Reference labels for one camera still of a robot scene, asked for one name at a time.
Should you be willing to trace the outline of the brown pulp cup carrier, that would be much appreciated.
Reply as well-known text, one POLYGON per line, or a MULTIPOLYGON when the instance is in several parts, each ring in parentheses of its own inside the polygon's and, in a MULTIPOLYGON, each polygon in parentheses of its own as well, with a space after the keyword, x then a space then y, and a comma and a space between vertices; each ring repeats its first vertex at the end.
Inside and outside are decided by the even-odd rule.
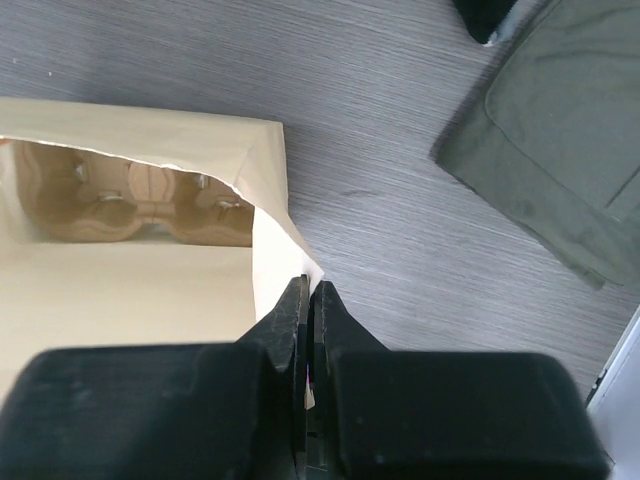
POLYGON ((253 206, 216 178, 69 147, 13 147, 21 205, 59 240, 120 242, 159 225, 187 244, 252 244, 253 206))

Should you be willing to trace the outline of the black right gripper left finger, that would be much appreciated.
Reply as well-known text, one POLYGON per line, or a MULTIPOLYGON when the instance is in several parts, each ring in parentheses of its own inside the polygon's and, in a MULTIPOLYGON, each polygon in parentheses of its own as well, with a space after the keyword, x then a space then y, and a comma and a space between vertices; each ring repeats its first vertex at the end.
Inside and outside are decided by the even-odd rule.
POLYGON ((309 280, 231 343, 61 348, 1 410, 5 479, 302 479, 309 280))

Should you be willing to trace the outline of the brown paper takeout bag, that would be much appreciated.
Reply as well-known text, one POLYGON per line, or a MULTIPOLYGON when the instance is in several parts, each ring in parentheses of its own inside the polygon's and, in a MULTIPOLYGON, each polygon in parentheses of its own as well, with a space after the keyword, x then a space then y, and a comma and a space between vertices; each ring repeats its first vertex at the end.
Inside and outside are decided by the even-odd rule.
POLYGON ((1 101, 1 392, 69 347, 239 339, 289 282, 323 271, 289 214, 284 127, 237 116, 5 97, 1 101), (201 173, 254 208, 252 244, 183 243, 159 225, 120 242, 40 229, 17 193, 16 141, 201 173))

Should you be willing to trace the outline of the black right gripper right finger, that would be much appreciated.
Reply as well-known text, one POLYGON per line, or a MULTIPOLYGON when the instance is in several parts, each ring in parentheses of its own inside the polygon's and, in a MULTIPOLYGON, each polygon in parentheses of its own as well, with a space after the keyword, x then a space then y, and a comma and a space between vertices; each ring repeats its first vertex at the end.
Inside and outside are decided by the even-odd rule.
POLYGON ((385 347, 335 286, 313 295, 313 382, 330 479, 605 479, 565 367, 535 352, 385 347))

